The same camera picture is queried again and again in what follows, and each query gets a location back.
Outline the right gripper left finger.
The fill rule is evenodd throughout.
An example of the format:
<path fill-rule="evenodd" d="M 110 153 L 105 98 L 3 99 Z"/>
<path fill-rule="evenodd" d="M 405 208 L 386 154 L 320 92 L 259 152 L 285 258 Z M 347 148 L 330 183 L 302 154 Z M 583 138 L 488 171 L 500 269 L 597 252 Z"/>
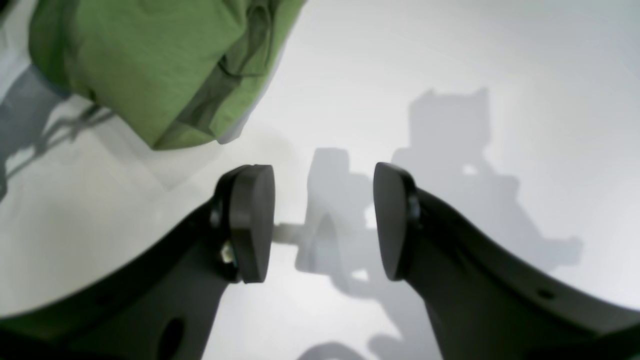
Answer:
<path fill-rule="evenodd" d="M 263 283 L 274 234 L 275 174 L 222 175 L 208 201 L 109 276 L 1 319 L 3 360 L 200 360 L 230 284 Z"/>

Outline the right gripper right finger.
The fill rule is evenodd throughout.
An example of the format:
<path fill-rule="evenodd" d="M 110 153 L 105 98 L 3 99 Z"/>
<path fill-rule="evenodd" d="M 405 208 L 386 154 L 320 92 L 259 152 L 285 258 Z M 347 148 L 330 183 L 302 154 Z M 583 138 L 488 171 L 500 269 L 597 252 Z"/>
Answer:
<path fill-rule="evenodd" d="M 637 360 L 638 310 L 520 260 L 405 169 L 375 165 L 382 266 L 425 304 L 444 360 Z"/>

